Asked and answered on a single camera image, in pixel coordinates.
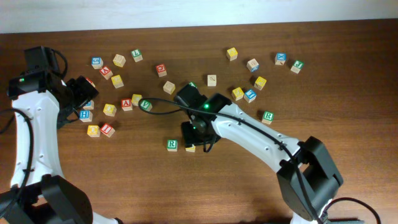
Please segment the yellow S block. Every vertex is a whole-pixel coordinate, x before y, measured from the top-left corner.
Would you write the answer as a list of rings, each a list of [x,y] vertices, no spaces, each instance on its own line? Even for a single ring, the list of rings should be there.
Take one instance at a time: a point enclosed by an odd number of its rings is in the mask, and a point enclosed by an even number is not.
[[[186,147],[185,150],[187,152],[195,152],[196,151],[196,147],[194,145],[192,145],[190,147]]]

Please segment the yellow block back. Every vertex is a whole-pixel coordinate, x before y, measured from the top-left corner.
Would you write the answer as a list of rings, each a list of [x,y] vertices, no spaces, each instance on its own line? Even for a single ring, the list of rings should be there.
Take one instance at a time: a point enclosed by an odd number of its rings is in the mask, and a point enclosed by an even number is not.
[[[226,56],[227,56],[229,61],[232,61],[232,60],[237,59],[238,52],[237,52],[237,50],[234,47],[232,47],[232,48],[230,48],[230,49],[228,49],[226,51]]]

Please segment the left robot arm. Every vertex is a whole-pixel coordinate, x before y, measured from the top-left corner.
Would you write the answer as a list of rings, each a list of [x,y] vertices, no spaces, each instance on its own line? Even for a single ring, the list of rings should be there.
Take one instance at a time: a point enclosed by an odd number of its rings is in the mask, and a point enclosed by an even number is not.
[[[1,194],[1,218],[8,223],[113,223],[95,213],[84,191],[64,177],[58,155],[57,130],[72,123],[98,95],[83,76],[65,82],[62,54],[38,46],[24,52],[27,70],[9,80],[9,109],[16,121],[16,164],[9,191]]]

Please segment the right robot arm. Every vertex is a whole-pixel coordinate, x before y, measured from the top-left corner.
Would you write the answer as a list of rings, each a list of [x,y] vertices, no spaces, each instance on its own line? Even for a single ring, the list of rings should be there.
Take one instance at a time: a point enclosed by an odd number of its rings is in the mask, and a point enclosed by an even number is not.
[[[224,138],[235,142],[277,175],[284,202],[293,211],[293,223],[323,223],[322,213],[343,184],[343,178],[325,145],[311,136],[299,141],[274,131],[246,114],[229,98],[210,98],[191,85],[174,102],[189,117],[196,144],[214,145]]]

